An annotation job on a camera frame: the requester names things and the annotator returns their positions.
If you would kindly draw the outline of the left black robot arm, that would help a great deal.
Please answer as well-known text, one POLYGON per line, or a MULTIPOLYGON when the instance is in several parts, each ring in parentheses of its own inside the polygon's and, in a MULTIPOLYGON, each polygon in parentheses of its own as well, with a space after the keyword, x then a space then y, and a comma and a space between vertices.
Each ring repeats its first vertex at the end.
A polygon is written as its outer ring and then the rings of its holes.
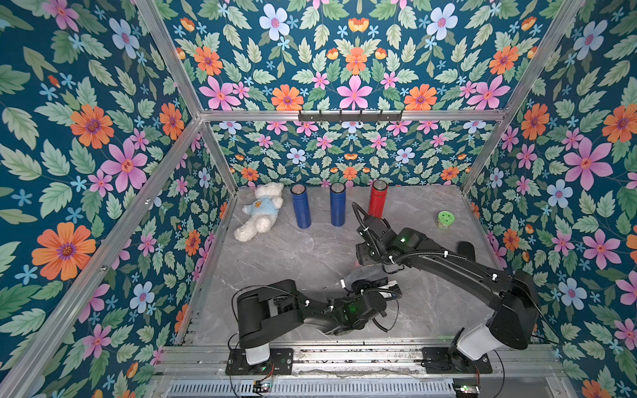
POLYGON ((397 285, 360 280, 343 297, 325 302, 310 298, 293 280, 271 285, 252 285, 233 297, 238 345, 250 366, 270 361, 270 344, 289 332, 310 326, 328 336, 340 336, 378 324, 388 302, 402 297, 397 285))

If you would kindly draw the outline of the blue thermos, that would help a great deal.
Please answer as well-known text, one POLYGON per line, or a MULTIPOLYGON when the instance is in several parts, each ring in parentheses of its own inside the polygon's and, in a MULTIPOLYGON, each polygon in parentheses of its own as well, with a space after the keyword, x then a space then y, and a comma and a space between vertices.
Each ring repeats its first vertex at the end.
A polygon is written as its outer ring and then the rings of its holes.
POLYGON ((295 184, 290 188, 297 226, 307 229, 311 226, 310 203, 307 188, 303 184, 295 184))
POLYGON ((341 182, 335 182, 330 186, 330 217, 335 227, 342 227, 346 218, 347 193, 346 187, 341 182))

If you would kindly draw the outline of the red thermos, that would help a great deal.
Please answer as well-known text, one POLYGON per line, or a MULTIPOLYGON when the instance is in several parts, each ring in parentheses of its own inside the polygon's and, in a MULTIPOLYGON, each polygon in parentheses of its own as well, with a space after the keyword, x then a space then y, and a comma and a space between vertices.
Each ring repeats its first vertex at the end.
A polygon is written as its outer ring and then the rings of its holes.
POLYGON ((388 194, 388 184, 383 180, 376 180, 371 185, 368 214, 377 218, 383 217, 388 194))

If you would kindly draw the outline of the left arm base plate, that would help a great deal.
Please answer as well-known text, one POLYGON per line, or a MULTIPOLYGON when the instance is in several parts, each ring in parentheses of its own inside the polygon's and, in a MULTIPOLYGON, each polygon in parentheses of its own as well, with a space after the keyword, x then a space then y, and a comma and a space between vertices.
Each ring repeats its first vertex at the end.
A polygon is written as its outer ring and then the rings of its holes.
POLYGON ((272 348, 269 360, 255 365, 248 364, 244 349, 235 348, 230 351, 225 373, 227 376, 288 376, 293 364, 291 348, 272 348))

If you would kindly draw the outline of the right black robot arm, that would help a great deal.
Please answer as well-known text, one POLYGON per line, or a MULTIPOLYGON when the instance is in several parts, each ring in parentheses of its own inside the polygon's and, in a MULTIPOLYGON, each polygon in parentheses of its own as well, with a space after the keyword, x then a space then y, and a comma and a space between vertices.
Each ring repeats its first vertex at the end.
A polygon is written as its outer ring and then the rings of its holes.
POLYGON ((493 310, 482 323, 457 335, 448 358, 479 361, 502 347, 528 348, 540 314, 532 275, 524 271, 510 275, 481 265, 412 228, 396 233, 386 220, 374 216, 363 217, 358 233, 365 240, 357 245, 360 264, 397 265, 431 273, 474 295, 493 310))

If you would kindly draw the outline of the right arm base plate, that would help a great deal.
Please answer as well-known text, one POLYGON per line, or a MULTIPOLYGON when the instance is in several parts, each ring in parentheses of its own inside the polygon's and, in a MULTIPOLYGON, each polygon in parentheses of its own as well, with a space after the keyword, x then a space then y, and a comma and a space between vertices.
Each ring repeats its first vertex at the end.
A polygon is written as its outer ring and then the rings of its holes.
POLYGON ((493 368, 486 354, 474 361, 459 351, 445 347, 425 347, 421 350, 423 366, 428 372, 441 374, 491 374, 493 368))

